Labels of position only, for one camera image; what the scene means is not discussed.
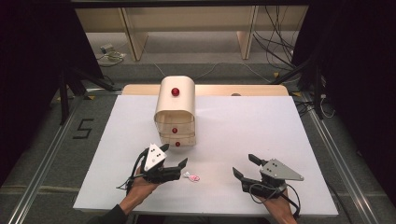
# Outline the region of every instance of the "gray carpet floor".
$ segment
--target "gray carpet floor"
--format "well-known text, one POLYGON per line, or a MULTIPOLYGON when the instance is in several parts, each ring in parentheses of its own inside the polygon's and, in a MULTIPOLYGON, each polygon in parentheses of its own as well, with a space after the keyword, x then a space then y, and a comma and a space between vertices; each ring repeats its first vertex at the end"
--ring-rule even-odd
MULTIPOLYGON (((159 48, 150 46, 148 42, 148 50, 159 50, 159 48)), ((258 51, 254 49, 252 57, 255 57, 255 50, 258 51)), ((142 59, 145 61, 140 63, 126 62, 112 67, 103 67, 103 73, 108 77, 104 81, 110 83, 111 79, 115 86, 123 87, 131 83, 159 84, 164 75, 183 75, 195 79, 196 84, 268 84, 268 80, 275 79, 273 73, 279 71, 279 69, 275 69, 268 63, 256 63, 257 59, 254 58, 252 58, 253 63, 240 63, 228 60, 228 58, 214 63, 206 63, 204 61, 199 63, 178 63, 176 61, 173 61, 175 63, 165 63, 161 61, 163 59, 158 59, 158 61, 156 61, 157 59, 152 59, 151 62, 147 59, 142 59)), ((289 91, 297 91, 296 83, 292 78, 291 82, 286 83, 285 86, 287 86, 289 91)), ((84 82, 84 84, 87 88, 97 88, 90 82, 84 82)), ((69 92, 69 95, 71 97, 70 103, 72 104, 75 101, 72 98, 72 92, 69 92)), ((74 210, 73 204, 116 99, 117 95, 115 94, 103 93, 95 95, 93 99, 86 98, 82 101, 23 223, 85 223, 95 215, 74 210), (85 123, 87 127, 92 128, 92 131, 89 138, 76 139, 76 136, 81 136, 81 132, 78 131, 78 125, 82 119, 92 119, 92 121, 85 123)), ((298 96, 294 96, 294 99, 296 101, 304 100, 303 97, 298 96)), ((302 115, 301 120, 318 160, 320 170, 345 204, 353 223, 363 223, 361 214, 354 204, 318 131, 313 120, 314 116, 315 113, 311 111, 302 115)), ((30 148, 22 154, 6 183, 0 189, 0 223, 7 223, 20 197, 31 182, 35 171, 50 147, 52 139, 60 129, 60 120, 61 104, 56 94, 49 106, 46 118, 42 120, 39 130, 32 140, 30 148)), ((357 153, 356 146, 342 121, 335 114, 330 119, 325 118, 324 123, 347 162, 347 166, 356 178, 358 185, 373 206, 379 223, 396 223, 395 207, 375 180, 375 177, 364 162, 364 158, 357 153)), ((339 210, 339 216, 322 218, 301 217, 299 223, 349 223, 339 200, 335 197, 334 192, 331 191, 331 193, 339 210)))

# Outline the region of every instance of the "person's arm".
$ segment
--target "person's arm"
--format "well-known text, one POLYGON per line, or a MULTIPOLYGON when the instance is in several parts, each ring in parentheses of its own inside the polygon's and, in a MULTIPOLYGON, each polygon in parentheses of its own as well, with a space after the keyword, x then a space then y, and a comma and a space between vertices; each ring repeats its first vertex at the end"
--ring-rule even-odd
MULTIPOLYGON (((288 196, 288 191, 283 192, 285 196, 288 196)), ((256 196, 267 208, 268 212, 279 224, 296 224, 297 221, 294 219, 291 213, 290 204, 282 197, 275 199, 266 200, 263 197, 256 196)))
POLYGON ((123 224, 126 222, 128 215, 141 204, 159 184, 147 182, 143 177, 134 180, 128 195, 117 204, 112 210, 101 217, 91 218, 87 224, 123 224))

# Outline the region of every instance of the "person's right hand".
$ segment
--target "person's right hand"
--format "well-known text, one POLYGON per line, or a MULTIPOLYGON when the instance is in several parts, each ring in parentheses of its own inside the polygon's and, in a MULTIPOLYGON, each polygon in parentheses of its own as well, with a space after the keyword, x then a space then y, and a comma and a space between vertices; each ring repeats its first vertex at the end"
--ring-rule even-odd
MULTIPOLYGON (((288 190, 285 189, 283 194, 288 197, 288 190)), ((279 224, 297 223, 293 217, 293 214, 291 213, 290 203, 284 198, 279 196, 278 198, 266 200, 265 198, 256 195, 255 197, 262 201, 268 212, 279 224)))

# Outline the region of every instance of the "person's left hand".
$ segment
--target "person's left hand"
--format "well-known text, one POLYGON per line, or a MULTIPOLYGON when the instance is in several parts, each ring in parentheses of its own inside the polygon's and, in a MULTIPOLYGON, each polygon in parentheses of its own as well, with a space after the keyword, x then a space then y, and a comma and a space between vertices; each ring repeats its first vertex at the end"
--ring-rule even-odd
MULTIPOLYGON (((136 170, 136 174, 140 174, 140 167, 136 170)), ((120 203, 120 208, 129 215, 135 207, 141 204, 160 184, 147 182, 143 177, 138 177, 129 191, 128 195, 120 203)))

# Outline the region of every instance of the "human hand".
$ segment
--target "human hand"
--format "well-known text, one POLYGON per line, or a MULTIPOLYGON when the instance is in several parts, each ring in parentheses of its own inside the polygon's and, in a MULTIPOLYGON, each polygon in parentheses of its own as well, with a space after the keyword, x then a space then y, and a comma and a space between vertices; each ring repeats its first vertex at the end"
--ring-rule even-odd
MULTIPOLYGON (((136 174, 140 174, 140 167, 137 168, 136 174)), ((129 215, 134 208, 141 204, 160 184, 153 184, 147 182, 143 177, 134 179, 134 183, 128 195, 120 203, 120 208, 129 215)))
MULTIPOLYGON (((288 190, 285 189, 283 194, 288 197, 288 190)), ((265 199, 263 197, 256 196, 267 208, 268 212, 273 216, 273 218, 279 224, 294 224, 297 221, 294 219, 291 213, 290 204, 283 197, 265 199)))

